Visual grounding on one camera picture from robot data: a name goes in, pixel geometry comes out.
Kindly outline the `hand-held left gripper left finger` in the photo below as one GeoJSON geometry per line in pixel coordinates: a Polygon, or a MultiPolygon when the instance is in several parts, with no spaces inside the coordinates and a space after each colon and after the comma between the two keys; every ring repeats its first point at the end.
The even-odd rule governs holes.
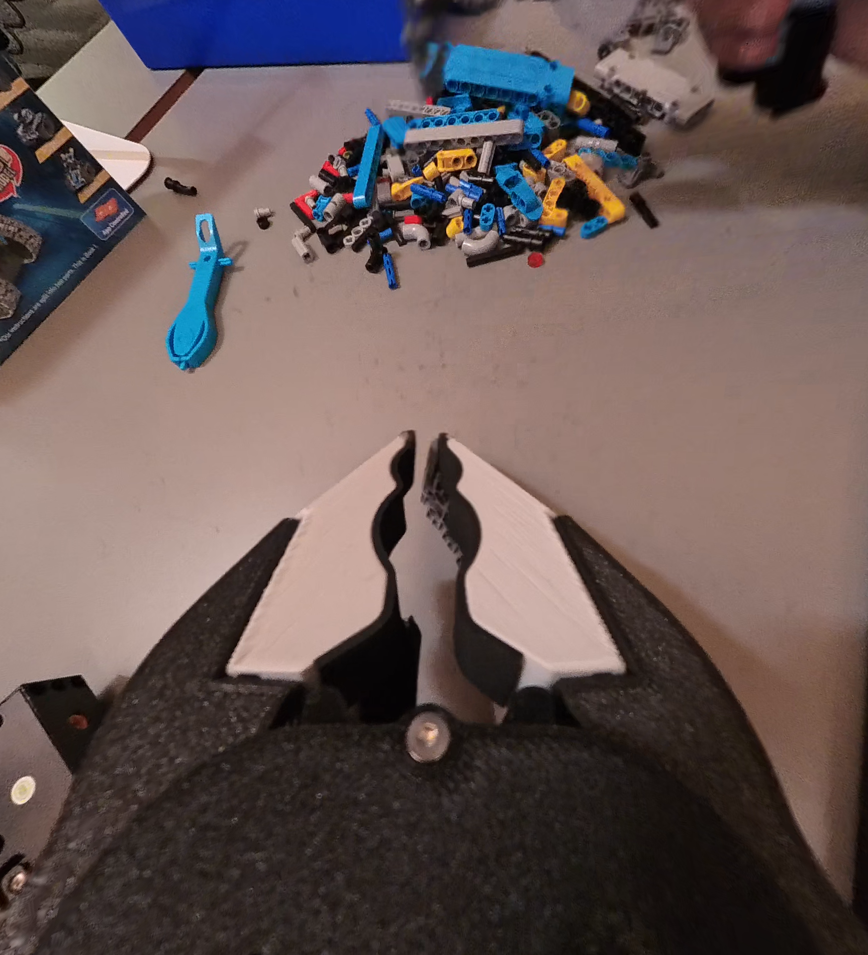
{"type": "Polygon", "coordinates": [[[400,619],[391,556],[415,461],[416,435],[402,432],[296,515],[227,676],[301,682],[400,619]]]}

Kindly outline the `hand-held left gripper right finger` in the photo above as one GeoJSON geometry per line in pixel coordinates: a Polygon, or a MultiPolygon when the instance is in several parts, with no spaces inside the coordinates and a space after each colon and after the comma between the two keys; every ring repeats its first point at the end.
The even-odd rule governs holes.
{"type": "Polygon", "coordinates": [[[504,722],[576,724],[559,684],[624,676],[626,661],[558,516],[457,439],[428,453],[428,519],[456,565],[453,651],[504,722]]]}

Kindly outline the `pile of plastic building pieces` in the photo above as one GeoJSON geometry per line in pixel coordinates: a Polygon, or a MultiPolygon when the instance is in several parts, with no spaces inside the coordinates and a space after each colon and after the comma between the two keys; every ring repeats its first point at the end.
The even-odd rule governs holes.
{"type": "Polygon", "coordinates": [[[546,255],[571,227],[592,240],[629,207],[657,226],[636,189],[661,174],[644,132],[656,120],[545,54],[436,41],[414,53],[426,99],[366,109],[366,132],[291,202],[303,262],[316,244],[366,249],[365,268],[397,289],[394,245],[455,245],[475,269],[546,255]]]}

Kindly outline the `light grey technic panel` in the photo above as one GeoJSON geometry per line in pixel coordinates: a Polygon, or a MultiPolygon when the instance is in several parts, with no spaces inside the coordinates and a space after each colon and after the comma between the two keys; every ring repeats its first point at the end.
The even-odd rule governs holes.
{"type": "Polygon", "coordinates": [[[644,40],[620,46],[594,66],[593,76],[601,92],[679,130],[702,123],[717,92],[714,63],[693,34],[666,54],[656,54],[652,42],[644,40]]]}

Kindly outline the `blue plastic separator tool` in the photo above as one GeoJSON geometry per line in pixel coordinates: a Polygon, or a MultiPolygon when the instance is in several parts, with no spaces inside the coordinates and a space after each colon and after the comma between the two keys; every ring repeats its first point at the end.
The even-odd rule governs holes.
{"type": "Polygon", "coordinates": [[[194,227],[199,253],[189,265],[192,269],[189,294],[165,338],[170,361],[186,373],[200,368],[215,349],[218,336],[215,306],[225,269],[233,264],[232,258],[225,255],[211,213],[197,215],[194,227]]]}

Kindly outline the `black control box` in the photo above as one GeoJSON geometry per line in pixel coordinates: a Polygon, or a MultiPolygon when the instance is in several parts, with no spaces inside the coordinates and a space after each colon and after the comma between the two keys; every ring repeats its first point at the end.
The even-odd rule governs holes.
{"type": "Polygon", "coordinates": [[[25,683],[0,702],[0,912],[46,847],[103,713],[82,675],[25,683]]]}

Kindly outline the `toy instruction booklet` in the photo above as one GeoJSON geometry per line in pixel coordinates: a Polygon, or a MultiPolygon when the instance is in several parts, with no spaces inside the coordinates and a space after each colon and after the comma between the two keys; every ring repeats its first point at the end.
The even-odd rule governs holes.
{"type": "Polygon", "coordinates": [[[0,49],[0,366],[144,216],[0,49]]]}

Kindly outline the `blue plastic tray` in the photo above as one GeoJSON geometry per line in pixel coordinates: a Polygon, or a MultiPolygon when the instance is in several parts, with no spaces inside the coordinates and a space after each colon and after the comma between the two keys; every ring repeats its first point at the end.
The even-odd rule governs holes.
{"type": "Polygon", "coordinates": [[[407,59],[397,1],[102,1],[152,70],[407,59]]]}

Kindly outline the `grey rectangular beam frame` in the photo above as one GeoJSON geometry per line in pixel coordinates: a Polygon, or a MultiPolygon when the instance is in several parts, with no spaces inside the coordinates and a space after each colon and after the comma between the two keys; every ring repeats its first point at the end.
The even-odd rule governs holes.
{"type": "Polygon", "coordinates": [[[640,1],[633,13],[597,50],[599,59],[622,49],[643,49],[656,56],[670,54],[689,35],[692,17],[684,3],[640,1]]]}

